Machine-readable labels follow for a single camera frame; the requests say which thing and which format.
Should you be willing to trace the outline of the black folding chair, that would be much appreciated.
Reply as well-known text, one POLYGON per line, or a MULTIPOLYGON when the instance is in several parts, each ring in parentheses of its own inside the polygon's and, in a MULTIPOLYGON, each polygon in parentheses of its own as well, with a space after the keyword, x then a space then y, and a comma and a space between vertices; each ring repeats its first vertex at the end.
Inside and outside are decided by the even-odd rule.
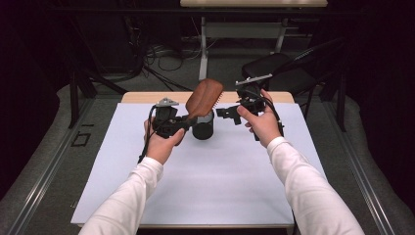
POLYGON ((243 65, 242 76, 271 74, 259 84, 264 89, 286 91, 293 97, 307 92, 307 101, 301 104, 307 117, 315 87, 335 74, 337 59, 345 44, 346 40, 339 37, 308 48, 293 58, 283 53, 268 55, 243 65))

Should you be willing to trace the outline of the metal floor rail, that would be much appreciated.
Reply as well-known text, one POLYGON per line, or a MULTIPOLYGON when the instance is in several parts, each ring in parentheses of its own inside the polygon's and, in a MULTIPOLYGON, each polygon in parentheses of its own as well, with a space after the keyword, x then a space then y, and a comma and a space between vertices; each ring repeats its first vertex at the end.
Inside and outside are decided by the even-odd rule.
POLYGON ((69 127, 69 104, 63 103, 51 127, 43 137, 23 171, 0 201, 0 215, 6 222, 0 235, 22 235, 38 205, 42 201, 62 160, 69 142, 76 135, 80 123, 88 114, 94 99, 86 99, 80 106, 79 118, 69 127))
POLYGON ((336 111, 330 102, 322 103, 328 117, 332 124, 336 135, 338 136, 341 145, 346 153, 346 160, 349 164, 350 170, 356 180, 356 183, 360 189, 360 192, 364 198, 364 201, 370 211, 374 222, 379 230, 380 235, 395 235, 392 225, 385 213, 383 206, 379 200, 378 195, 375 193, 366 172, 354 150, 350 139, 346 132, 343 132, 339 127, 336 119, 336 111))

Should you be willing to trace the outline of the brown wooden hairbrush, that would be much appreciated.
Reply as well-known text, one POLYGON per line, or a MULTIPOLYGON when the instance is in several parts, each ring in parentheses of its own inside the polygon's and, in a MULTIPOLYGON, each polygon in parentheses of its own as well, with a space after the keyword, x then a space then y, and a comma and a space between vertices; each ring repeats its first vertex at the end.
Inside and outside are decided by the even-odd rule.
POLYGON ((186 102, 186 110, 189 117, 204 117, 217 103, 223 92, 223 85, 214 79, 205 78, 193 91, 186 102))

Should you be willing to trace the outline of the white table cover sheet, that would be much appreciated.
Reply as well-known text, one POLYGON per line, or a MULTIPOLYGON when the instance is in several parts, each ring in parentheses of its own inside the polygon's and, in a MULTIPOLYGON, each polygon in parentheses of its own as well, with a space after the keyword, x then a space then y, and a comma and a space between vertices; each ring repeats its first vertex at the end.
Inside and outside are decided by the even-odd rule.
MULTIPOLYGON (((148 104, 120 103, 100 147, 72 223, 82 225, 127 178, 143 149, 148 104)), ((264 147, 243 125, 218 117, 208 140, 187 133, 164 165, 142 226, 290 227, 284 186, 264 147)))

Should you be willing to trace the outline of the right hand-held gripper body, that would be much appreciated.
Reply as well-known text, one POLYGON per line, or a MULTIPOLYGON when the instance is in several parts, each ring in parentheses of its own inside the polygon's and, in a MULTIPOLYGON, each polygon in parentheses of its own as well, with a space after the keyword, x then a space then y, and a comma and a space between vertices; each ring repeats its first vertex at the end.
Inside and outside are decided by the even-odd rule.
POLYGON ((260 90, 272 74, 256 77, 248 77, 243 81, 236 81, 236 91, 240 98, 239 103, 249 110, 252 114, 258 115, 265 109, 264 101, 260 95, 260 90))

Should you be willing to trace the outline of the white-legged desk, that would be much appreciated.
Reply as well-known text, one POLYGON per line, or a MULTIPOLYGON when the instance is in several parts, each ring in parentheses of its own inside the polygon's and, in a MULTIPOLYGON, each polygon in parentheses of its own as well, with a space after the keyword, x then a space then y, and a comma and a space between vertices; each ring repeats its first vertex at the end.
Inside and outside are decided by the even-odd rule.
MULTIPOLYGON (((324 9, 327 0, 180 0, 180 6, 196 10, 219 10, 220 8, 236 8, 237 10, 270 10, 270 9, 324 9)), ((199 80, 208 77, 208 38, 275 38, 275 51, 281 50, 287 18, 276 23, 261 23, 259 20, 247 20, 214 23, 206 17, 201 18, 201 63, 199 80)))

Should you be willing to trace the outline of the black mesh pen holder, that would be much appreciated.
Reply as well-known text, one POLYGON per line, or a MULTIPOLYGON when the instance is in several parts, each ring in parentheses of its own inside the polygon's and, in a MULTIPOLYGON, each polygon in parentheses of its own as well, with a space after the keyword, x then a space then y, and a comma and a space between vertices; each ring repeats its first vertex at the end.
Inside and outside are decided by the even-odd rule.
POLYGON ((208 140, 213 135, 213 120, 213 112, 204 117, 197 117, 196 124, 192 127, 193 136, 199 140, 208 140))

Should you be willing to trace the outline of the person's right hand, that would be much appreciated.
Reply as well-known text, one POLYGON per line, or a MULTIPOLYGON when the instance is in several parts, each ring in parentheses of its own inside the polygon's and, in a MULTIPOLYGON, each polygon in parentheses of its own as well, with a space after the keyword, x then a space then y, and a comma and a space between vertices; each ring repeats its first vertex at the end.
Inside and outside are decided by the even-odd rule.
POLYGON ((258 137, 263 147, 267 147, 272 140, 281 136, 277 117, 268 105, 260 116, 253 115, 243 106, 237 108, 237 113, 246 121, 245 127, 258 137))

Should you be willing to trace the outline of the black metal stand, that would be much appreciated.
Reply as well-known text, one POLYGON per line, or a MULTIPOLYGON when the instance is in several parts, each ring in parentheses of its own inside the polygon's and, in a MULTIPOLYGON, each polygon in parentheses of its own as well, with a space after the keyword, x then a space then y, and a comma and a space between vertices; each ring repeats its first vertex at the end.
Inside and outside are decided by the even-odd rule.
POLYGON ((93 85, 93 82, 97 81, 104 84, 108 88, 112 89, 118 94, 125 94, 126 89, 114 84, 113 82, 105 79, 103 76, 95 71, 87 68, 75 69, 69 80, 69 95, 70 95, 70 123, 69 128, 73 128, 78 122, 80 117, 78 91, 81 91, 87 99, 93 99, 97 95, 97 90, 93 85))

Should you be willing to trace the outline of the person's left hand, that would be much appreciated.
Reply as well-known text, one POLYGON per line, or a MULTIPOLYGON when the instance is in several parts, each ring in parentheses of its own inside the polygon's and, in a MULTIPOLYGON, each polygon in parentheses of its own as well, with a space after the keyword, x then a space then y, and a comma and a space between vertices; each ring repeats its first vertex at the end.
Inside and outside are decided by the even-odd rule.
POLYGON ((148 144, 145 156, 164 165, 171 155, 173 148, 181 143, 185 136, 185 130, 181 128, 173 136, 162 138, 154 134, 154 130, 148 119, 144 122, 144 127, 145 142, 148 144))

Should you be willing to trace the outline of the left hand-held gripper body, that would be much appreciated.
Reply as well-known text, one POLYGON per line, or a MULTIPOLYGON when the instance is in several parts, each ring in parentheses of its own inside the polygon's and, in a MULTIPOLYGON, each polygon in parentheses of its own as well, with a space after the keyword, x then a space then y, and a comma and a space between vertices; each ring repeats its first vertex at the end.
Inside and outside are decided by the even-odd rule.
POLYGON ((179 103, 167 97, 162 98, 156 103, 156 116, 153 120, 153 129, 158 136, 169 138, 173 136, 179 128, 180 117, 177 115, 176 106, 179 103))

